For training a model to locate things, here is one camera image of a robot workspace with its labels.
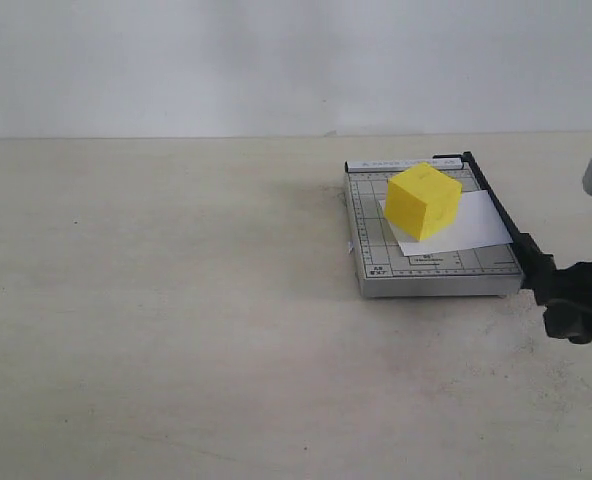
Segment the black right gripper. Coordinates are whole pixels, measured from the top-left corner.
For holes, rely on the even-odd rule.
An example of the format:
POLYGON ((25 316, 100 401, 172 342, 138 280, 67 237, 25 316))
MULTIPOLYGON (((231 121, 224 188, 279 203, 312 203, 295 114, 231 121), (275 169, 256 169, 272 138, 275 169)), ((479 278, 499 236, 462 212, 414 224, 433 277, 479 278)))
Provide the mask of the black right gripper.
POLYGON ((548 337, 572 344, 592 342, 592 261, 552 273, 543 321, 548 337))

